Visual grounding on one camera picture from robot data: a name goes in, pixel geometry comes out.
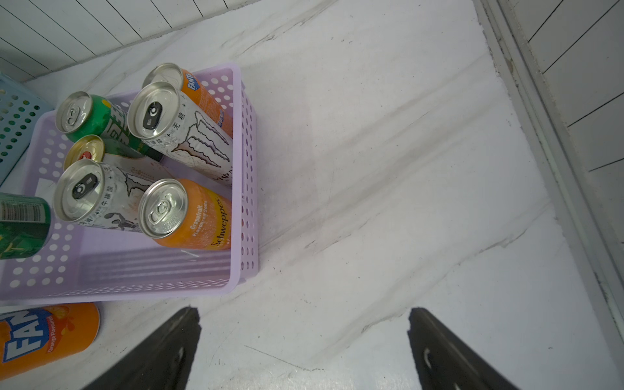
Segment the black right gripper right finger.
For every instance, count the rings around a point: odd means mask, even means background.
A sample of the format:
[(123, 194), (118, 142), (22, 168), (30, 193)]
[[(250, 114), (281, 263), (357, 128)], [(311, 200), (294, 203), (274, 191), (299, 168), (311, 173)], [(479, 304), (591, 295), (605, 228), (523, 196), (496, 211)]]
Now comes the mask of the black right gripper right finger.
[(423, 389), (515, 389), (425, 308), (409, 315), (408, 337)]

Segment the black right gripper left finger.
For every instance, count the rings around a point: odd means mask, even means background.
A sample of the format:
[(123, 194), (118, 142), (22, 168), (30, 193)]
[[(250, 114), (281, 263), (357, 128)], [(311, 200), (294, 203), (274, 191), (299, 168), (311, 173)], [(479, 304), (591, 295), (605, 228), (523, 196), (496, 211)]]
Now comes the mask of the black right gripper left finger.
[(185, 389), (201, 335), (198, 310), (172, 315), (88, 389)]

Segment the orange Fanta can front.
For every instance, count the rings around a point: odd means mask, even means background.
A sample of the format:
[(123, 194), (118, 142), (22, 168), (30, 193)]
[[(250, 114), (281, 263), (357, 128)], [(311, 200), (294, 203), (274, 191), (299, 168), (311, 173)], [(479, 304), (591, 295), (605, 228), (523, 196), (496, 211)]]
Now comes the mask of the orange Fanta can front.
[(1, 315), (1, 379), (78, 354), (94, 343), (101, 316), (96, 304), (73, 303)]

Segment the orange fanta can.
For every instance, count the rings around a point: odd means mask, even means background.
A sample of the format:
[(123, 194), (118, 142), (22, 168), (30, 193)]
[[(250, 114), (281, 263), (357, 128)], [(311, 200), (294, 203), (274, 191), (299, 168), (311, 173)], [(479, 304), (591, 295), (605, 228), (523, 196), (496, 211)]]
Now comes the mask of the orange fanta can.
[(94, 343), (101, 316), (96, 304), (73, 303), (1, 315), (1, 379), (78, 354)]
[(233, 138), (231, 115), (221, 107), (217, 99), (209, 93), (209, 90), (201, 85), (193, 73), (180, 68), (175, 63), (163, 63), (147, 74), (141, 87), (144, 88), (156, 81), (165, 81), (175, 86), (198, 105), (230, 138)]

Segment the orange Schweppes can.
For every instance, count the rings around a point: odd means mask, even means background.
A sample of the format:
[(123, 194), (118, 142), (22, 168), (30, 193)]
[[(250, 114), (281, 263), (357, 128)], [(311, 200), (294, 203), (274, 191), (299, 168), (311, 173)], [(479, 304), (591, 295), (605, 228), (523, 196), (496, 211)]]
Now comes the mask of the orange Schweppes can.
[(231, 249), (231, 201), (191, 180), (153, 183), (139, 203), (138, 223), (145, 235), (165, 247)]

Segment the white Monster can front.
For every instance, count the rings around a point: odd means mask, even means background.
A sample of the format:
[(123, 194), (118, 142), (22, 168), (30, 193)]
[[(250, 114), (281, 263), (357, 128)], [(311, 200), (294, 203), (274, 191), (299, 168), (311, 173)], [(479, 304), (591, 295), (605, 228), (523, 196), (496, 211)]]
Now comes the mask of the white Monster can front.
[(171, 176), (162, 167), (143, 170), (83, 159), (58, 180), (54, 211), (62, 221), (84, 227), (141, 232), (141, 198), (153, 183)]

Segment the white monster can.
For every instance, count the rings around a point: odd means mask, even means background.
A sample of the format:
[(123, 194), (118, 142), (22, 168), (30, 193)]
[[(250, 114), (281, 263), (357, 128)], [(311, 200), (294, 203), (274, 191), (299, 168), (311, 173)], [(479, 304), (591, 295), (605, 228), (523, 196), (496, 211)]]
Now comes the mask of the white monster can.
[(137, 94), (128, 111), (128, 129), (170, 159), (232, 185), (232, 137), (166, 81), (148, 84)]
[(171, 176), (162, 167), (143, 170), (83, 159), (58, 180), (54, 211), (62, 221), (84, 227), (141, 232), (141, 198), (153, 183)]

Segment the green Sprite can small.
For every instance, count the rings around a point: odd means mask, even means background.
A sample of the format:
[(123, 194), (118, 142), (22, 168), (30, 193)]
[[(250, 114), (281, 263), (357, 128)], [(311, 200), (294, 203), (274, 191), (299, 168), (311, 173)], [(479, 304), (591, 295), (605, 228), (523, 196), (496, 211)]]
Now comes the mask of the green Sprite can small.
[(47, 243), (51, 225), (44, 199), (1, 193), (1, 260), (36, 255)]

